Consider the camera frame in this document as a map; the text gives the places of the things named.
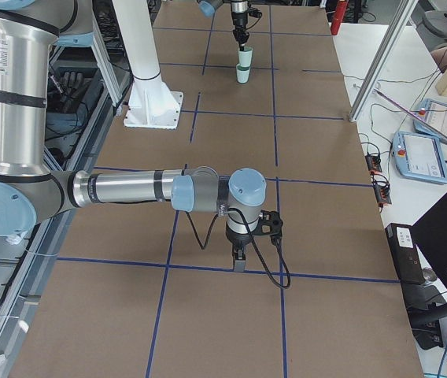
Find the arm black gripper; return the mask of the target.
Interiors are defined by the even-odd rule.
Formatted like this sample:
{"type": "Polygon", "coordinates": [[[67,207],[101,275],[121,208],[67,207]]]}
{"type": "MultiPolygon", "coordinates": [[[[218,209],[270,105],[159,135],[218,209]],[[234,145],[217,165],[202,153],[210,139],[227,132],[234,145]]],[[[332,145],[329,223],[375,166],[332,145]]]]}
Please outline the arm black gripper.
{"type": "Polygon", "coordinates": [[[244,272],[246,269],[246,246],[252,242],[249,233],[237,233],[227,225],[226,237],[232,245],[233,271],[244,272]]]}
{"type": "Polygon", "coordinates": [[[233,24],[233,36],[235,37],[235,41],[239,44],[239,50],[244,51],[246,47],[246,43],[249,39],[249,33],[247,31],[248,24],[248,12],[245,11],[243,13],[231,12],[231,19],[233,24]]]}

